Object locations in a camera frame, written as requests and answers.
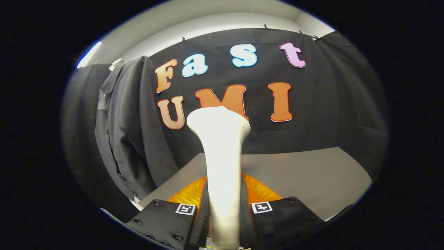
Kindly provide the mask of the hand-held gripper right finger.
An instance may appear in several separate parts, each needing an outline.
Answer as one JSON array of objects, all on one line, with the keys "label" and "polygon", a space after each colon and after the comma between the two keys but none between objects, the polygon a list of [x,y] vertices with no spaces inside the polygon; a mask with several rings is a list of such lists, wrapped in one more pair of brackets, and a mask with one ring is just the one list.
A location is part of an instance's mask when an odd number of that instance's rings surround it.
[{"label": "hand-held gripper right finger", "polygon": [[252,250],[289,250],[326,227],[294,196],[282,197],[257,179],[241,174],[240,244]]}]

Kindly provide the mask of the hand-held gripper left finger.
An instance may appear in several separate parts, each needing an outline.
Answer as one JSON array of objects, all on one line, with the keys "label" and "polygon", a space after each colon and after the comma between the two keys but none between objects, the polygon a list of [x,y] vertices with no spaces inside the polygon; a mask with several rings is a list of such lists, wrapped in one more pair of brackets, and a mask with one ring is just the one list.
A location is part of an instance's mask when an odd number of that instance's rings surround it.
[{"label": "hand-held gripper left finger", "polygon": [[169,250],[198,250],[209,233],[207,177],[167,200],[154,199],[126,225]]}]

